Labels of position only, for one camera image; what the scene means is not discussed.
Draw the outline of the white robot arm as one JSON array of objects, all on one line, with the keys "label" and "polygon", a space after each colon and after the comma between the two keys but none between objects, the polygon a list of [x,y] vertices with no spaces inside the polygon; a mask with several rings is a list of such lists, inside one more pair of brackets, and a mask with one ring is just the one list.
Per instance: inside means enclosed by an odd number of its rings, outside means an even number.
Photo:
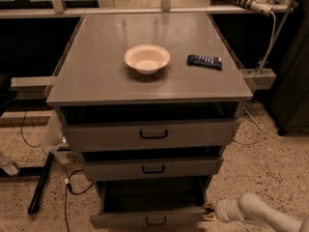
[{"label": "white robot arm", "polygon": [[203,205],[206,211],[204,220],[223,223],[242,222],[251,225],[268,225],[275,232],[309,232],[309,217],[303,221],[296,220],[284,213],[272,209],[259,196],[245,192],[238,199],[219,199],[215,204]]}]

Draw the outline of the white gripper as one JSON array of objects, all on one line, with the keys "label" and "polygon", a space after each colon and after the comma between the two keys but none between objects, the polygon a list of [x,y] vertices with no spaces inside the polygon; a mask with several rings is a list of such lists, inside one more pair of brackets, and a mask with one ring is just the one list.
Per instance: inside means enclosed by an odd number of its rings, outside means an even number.
[{"label": "white gripper", "polygon": [[239,201],[237,199],[219,199],[215,205],[211,202],[205,203],[203,208],[214,210],[214,213],[202,215],[205,221],[215,221],[215,216],[223,223],[244,219],[244,214],[239,208]]}]

